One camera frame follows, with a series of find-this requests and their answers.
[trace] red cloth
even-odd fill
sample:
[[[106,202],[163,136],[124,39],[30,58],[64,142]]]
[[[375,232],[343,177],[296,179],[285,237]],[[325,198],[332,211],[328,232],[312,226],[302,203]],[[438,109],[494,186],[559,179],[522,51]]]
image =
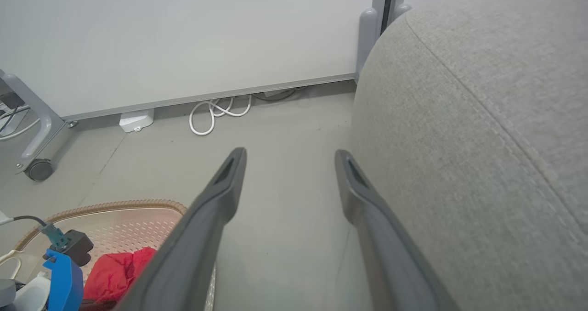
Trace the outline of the red cloth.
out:
[[[84,286],[84,299],[118,301],[145,269],[156,250],[103,254],[94,264]]]

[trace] blue plastic object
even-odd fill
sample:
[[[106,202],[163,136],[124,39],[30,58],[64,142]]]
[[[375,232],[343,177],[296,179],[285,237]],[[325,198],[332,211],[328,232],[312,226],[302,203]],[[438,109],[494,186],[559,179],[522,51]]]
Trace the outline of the blue plastic object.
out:
[[[51,270],[49,311],[77,311],[84,298],[82,269],[69,256],[47,249],[43,264]]]

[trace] gray sofa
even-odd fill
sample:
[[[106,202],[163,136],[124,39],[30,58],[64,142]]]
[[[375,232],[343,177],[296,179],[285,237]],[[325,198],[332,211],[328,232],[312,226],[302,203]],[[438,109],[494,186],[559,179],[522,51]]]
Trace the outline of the gray sofa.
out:
[[[588,310],[588,0],[448,0],[380,37],[352,153],[464,310]]]

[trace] beige plastic basket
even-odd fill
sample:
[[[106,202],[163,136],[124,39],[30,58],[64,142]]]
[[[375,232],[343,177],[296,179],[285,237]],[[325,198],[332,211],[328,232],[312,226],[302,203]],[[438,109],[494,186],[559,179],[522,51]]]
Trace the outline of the beige plastic basket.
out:
[[[169,200],[136,200],[98,204],[58,213],[48,218],[63,233],[75,229],[86,233],[93,242],[92,259],[83,267],[84,283],[96,260],[103,254],[135,252],[144,247],[159,249],[175,225],[186,212],[186,207]],[[27,233],[15,248],[0,258],[0,265],[16,261],[12,279],[28,283],[40,271],[49,240],[37,229]],[[212,310],[216,268],[212,273],[206,310]]]

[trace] black wheel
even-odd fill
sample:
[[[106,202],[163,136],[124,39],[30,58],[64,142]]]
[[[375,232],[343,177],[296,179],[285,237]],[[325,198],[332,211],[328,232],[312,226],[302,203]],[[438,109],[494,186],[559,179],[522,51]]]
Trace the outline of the black wheel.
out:
[[[32,181],[44,181],[53,174],[53,166],[48,159],[36,158],[29,164],[25,174]]]

